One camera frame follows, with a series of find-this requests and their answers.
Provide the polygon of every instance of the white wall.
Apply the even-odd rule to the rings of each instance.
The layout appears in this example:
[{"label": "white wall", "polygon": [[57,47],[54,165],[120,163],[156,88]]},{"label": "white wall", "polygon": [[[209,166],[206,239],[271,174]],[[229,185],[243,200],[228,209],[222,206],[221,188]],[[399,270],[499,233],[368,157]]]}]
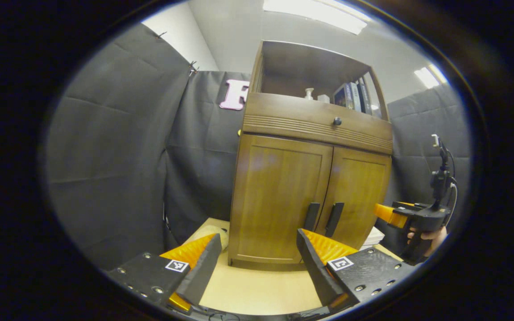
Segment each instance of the white wall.
[{"label": "white wall", "polygon": [[353,35],[300,16],[263,12],[263,0],[190,0],[190,7],[222,71],[251,73],[259,42],[277,40],[336,51],[372,66],[387,103],[426,89],[414,71],[429,59],[377,21]]},{"label": "white wall", "polygon": [[157,34],[167,31],[162,38],[187,61],[197,61],[194,67],[206,71],[219,70],[187,2],[165,8],[142,24]]}]

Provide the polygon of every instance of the decorative groove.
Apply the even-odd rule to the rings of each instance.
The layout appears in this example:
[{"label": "decorative groove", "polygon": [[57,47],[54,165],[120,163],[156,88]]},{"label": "decorative groove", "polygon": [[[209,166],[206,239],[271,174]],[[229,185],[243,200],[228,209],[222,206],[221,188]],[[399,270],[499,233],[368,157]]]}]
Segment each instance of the decorative groove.
[{"label": "decorative groove", "polygon": [[361,132],[355,132],[346,128],[334,129],[330,125],[307,122],[297,119],[277,118],[271,116],[245,115],[243,126],[255,126],[256,128],[271,128],[276,130],[288,130],[290,132],[303,132],[306,134],[318,134],[329,138],[348,140],[356,144],[365,144],[375,148],[392,150],[392,141],[370,136]]}]

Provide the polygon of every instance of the drawer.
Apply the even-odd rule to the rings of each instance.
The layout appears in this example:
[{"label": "drawer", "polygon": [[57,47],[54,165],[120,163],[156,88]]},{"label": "drawer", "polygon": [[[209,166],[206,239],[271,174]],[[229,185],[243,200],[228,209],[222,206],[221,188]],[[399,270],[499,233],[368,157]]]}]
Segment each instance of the drawer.
[{"label": "drawer", "polygon": [[[339,126],[333,125],[336,117],[341,120]],[[299,97],[249,93],[242,130],[392,154],[390,122]]]}]

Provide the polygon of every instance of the human hand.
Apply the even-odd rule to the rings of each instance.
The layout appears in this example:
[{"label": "human hand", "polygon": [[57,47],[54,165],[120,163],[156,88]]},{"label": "human hand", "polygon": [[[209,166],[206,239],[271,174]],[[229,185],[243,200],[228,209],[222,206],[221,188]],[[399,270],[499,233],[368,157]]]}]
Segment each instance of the human hand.
[{"label": "human hand", "polygon": [[[408,239],[414,237],[414,232],[416,232],[416,229],[410,227],[410,231],[412,232],[408,233]],[[447,237],[447,230],[445,229],[445,226],[443,226],[437,231],[422,233],[421,237],[422,240],[432,240],[430,248],[426,251],[426,253],[424,253],[424,256],[430,256],[435,252],[438,246],[440,246],[443,240],[445,240],[445,238]]]}]

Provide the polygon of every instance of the white paper stack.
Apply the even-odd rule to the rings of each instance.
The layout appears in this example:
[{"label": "white paper stack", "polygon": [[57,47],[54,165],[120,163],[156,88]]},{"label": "white paper stack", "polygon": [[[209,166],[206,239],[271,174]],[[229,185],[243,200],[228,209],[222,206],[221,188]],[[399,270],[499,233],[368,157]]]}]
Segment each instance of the white paper stack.
[{"label": "white paper stack", "polygon": [[375,244],[378,244],[383,238],[384,238],[384,233],[380,232],[377,228],[373,227],[372,231],[370,231],[370,234],[368,235],[365,243],[362,245],[360,250],[362,251],[362,250],[369,248]]}]

